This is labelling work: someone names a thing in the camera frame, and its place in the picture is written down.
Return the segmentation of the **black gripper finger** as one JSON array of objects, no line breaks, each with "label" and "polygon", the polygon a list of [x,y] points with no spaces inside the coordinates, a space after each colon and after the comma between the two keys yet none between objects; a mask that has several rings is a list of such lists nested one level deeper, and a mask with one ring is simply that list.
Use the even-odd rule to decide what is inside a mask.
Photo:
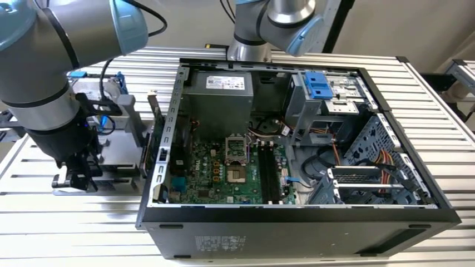
[{"label": "black gripper finger", "polygon": [[99,175],[97,160],[88,152],[73,154],[63,162],[56,162],[59,174],[55,175],[51,186],[64,193],[92,193],[97,191],[93,177]]}]

